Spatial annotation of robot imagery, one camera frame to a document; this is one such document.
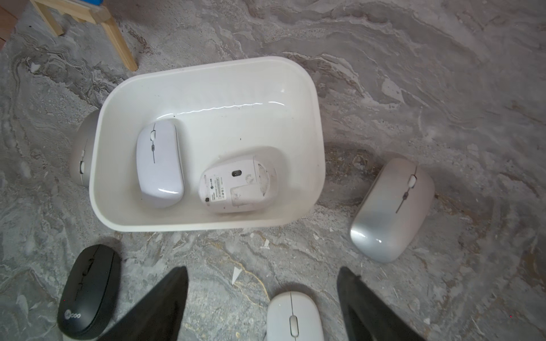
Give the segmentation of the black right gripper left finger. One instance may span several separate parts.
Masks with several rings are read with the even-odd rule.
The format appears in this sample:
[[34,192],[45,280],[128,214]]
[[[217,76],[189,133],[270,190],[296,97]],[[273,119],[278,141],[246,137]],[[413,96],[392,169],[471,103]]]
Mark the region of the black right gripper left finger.
[[100,340],[176,340],[189,289],[186,267],[172,269]]

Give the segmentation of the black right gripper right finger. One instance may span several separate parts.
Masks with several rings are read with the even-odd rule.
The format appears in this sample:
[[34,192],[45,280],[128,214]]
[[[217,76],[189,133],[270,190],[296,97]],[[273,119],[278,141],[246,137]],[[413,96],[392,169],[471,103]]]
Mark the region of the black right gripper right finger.
[[340,268],[337,291],[349,340],[425,340],[348,267]]

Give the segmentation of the black mouse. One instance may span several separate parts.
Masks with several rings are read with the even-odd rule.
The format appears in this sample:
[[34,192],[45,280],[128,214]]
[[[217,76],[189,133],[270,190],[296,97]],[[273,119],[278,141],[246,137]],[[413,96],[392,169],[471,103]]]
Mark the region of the black mouse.
[[75,260],[61,296],[57,324],[71,339],[97,338],[108,326],[116,306],[121,258],[112,248],[96,244]]

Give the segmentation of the white mouse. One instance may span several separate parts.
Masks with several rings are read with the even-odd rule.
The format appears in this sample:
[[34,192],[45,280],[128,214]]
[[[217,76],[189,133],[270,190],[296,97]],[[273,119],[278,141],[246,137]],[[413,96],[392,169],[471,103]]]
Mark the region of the white mouse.
[[288,291],[275,296],[267,309],[267,340],[324,340],[319,310],[306,294]]
[[153,208],[171,207],[181,201],[185,185],[175,124],[160,120],[145,126],[136,144],[142,200]]

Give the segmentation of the silver mouse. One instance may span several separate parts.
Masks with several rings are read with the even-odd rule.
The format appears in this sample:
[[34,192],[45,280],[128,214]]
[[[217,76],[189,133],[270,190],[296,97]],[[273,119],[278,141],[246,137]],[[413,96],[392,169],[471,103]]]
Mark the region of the silver mouse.
[[368,258],[395,261],[415,238],[435,196],[431,176],[407,159],[381,169],[350,227],[350,238]]
[[100,111],[90,113],[82,122],[72,144],[68,163],[72,180],[80,186],[89,187],[95,134]]

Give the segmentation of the white mouse underside up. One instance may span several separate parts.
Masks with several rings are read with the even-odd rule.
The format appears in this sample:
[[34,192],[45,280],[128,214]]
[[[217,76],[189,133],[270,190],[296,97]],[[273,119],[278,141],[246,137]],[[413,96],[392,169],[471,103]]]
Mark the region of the white mouse underside up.
[[257,155],[217,163],[200,178],[200,201],[213,213],[261,210],[277,197],[279,181],[273,164]]

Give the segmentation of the white storage box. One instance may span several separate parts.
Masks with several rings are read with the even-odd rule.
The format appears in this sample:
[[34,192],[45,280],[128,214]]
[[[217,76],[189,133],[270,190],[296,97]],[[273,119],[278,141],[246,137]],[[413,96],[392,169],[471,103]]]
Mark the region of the white storage box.
[[[139,133],[160,120],[176,126],[186,186],[182,200],[165,209],[143,201],[136,159]],[[201,175],[249,154],[276,170],[277,197],[254,212],[212,213],[198,195]],[[311,76],[287,58],[250,58],[138,75],[118,85],[98,119],[90,202],[101,223],[119,232],[274,227],[314,207],[325,173]]]

